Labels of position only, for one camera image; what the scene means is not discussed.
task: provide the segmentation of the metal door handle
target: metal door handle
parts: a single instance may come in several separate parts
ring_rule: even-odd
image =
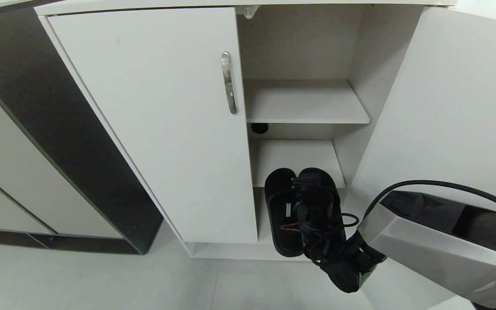
[[[229,111],[231,114],[236,114],[235,94],[233,92],[233,80],[231,78],[231,54],[223,52],[221,55],[221,65],[223,67],[223,80],[225,82],[225,93]]]

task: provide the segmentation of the floor tile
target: floor tile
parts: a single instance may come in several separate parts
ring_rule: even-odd
[[[318,267],[296,262],[224,262],[212,310],[372,310],[362,292],[345,294]]]

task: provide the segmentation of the shoe cabinet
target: shoe cabinet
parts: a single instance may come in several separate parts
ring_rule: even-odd
[[[302,2],[253,14],[225,0],[36,8],[193,257],[305,260],[272,245],[262,187],[279,167],[327,171],[357,215],[396,181],[477,186],[469,175],[490,168],[471,156],[490,154],[480,126],[496,119],[495,20],[437,7],[449,1]]]

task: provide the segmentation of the open cabinet door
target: open cabinet door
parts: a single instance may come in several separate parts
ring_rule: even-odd
[[[49,22],[92,108],[183,241],[256,243],[234,8],[95,12]]]
[[[384,188],[411,179],[496,195],[496,20],[424,10],[344,205],[363,214]],[[402,190],[496,210],[464,192]],[[453,296],[391,259],[363,290],[376,309],[423,310]]]

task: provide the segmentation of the pair of slippers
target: pair of slippers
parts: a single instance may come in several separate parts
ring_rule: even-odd
[[[304,253],[304,241],[301,232],[285,227],[296,228],[299,222],[295,206],[299,202],[299,180],[314,180],[323,191],[332,194],[332,212],[341,220],[340,197],[332,177],[316,167],[302,170],[299,176],[287,168],[273,171],[265,180],[265,200],[271,224],[273,244],[278,253],[284,257],[297,257]]]

